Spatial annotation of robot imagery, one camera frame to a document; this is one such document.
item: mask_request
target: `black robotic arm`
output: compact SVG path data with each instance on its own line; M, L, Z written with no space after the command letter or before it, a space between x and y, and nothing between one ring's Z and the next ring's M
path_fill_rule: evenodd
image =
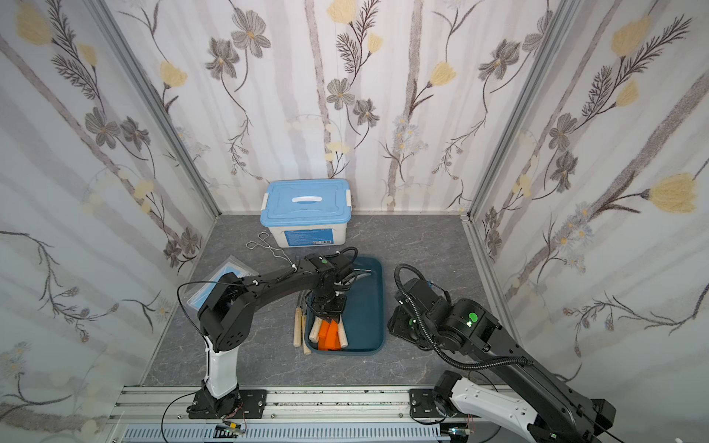
M345 254L350 250L354 252L351 259ZM242 405L236 356L258 309L291 293L312 290L309 307L314 314L326 320L339 317L345 309L356 257L355 248L345 248L329 256L308 255L298 264L270 274L222 276L198 312L199 329L208 345L208 368L202 389L188 408L189 417L227 417ZM411 270L416 278L403 284L399 275L402 269ZM535 410L534 420L524 425L528 439L595 443L596 436L613 425L615 408L609 402L587 398L560 381L475 301L463 298L451 304L447 293L446 298L437 295L410 265L398 265L394 280L400 306L389 321L389 332L421 349L436 351L458 369L492 370ZM475 361L457 361L444 351L459 352ZM454 415L468 404L460 393L468 386L472 386L470 382L455 372L446 371L441 376L434 394L443 416ZM489 403L491 408L499 406L494 401Z

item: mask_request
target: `orange object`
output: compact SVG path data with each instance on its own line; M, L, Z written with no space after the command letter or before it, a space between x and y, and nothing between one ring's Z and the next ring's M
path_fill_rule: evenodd
M328 326L328 334L325 337L325 347L333 350L337 347L337 322L332 320Z
M325 344L325 338L328 336L328 328L330 327L330 323L326 322L323 320L323 324L320 326L320 332L318 332L318 344L323 343Z

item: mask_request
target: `plastic tray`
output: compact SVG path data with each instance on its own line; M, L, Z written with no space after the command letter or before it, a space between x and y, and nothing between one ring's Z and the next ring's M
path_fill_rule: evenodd
M315 316L308 309L306 345L316 354L363 356L373 355L384 346L384 275L379 260L359 256L356 269L368 269L372 275L357 280L347 293L342 321L349 345L340 351L319 351L318 344L308 339Z

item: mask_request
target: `wooden handle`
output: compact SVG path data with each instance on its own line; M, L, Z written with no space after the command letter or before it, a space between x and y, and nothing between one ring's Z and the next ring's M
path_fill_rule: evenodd
M293 329L293 346L295 347L299 347L303 340L303 325L301 324L303 320L301 317L303 317L303 310L299 306L296 308L296 321Z
M319 338L318 338L318 333L320 332L320 326L323 324L323 319L320 317L316 317L315 321L313 322L313 329L311 329L311 333L308 335L308 339L310 339L311 342L317 343Z
M308 345L306 344L306 321L307 321L307 319L308 318L306 317L305 314L303 314L301 316L301 326L302 326L301 329L303 330L303 353L305 355L310 355L313 353L313 351L311 351L310 348L308 347Z
M337 338L340 339L340 347L346 348L349 343L347 342L347 334L345 334L345 325L342 324L342 316L340 316L340 322L337 324Z

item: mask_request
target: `floral wallpaper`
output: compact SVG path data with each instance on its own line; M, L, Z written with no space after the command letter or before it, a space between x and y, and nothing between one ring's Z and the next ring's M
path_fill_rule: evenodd
M0 11L1 439L92 442L213 218L82 3Z
M708 431L708 17L583 2L474 217L523 344L625 441Z
M466 211L558 1L108 0L223 211L344 178L359 211Z

